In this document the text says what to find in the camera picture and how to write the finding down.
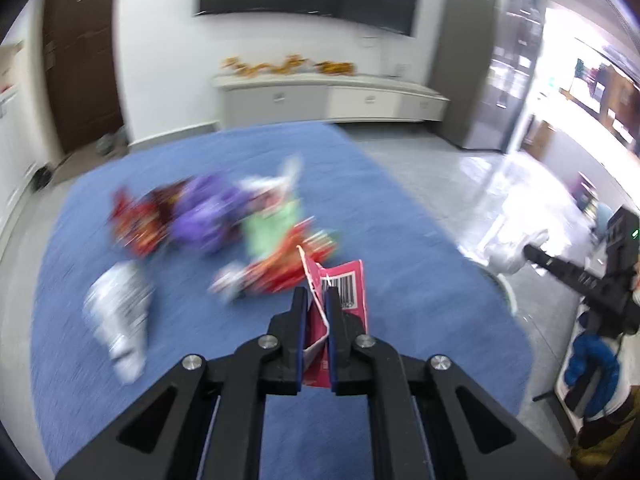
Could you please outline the blue gloved right hand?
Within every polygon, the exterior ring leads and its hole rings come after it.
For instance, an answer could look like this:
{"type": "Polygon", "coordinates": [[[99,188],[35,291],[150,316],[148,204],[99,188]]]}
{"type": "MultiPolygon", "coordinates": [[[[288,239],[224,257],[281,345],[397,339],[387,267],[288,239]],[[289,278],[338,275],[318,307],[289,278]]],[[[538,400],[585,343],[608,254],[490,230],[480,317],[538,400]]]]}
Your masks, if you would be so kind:
{"type": "Polygon", "coordinates": [[[565,404],[576,413],[575,408],[585,401],[584,419],[598,418],[616,395],[620,381],[616,352],[616,341],[598,334],[582,332],[574,339],[563,377],[570,397],[565,404]]]}

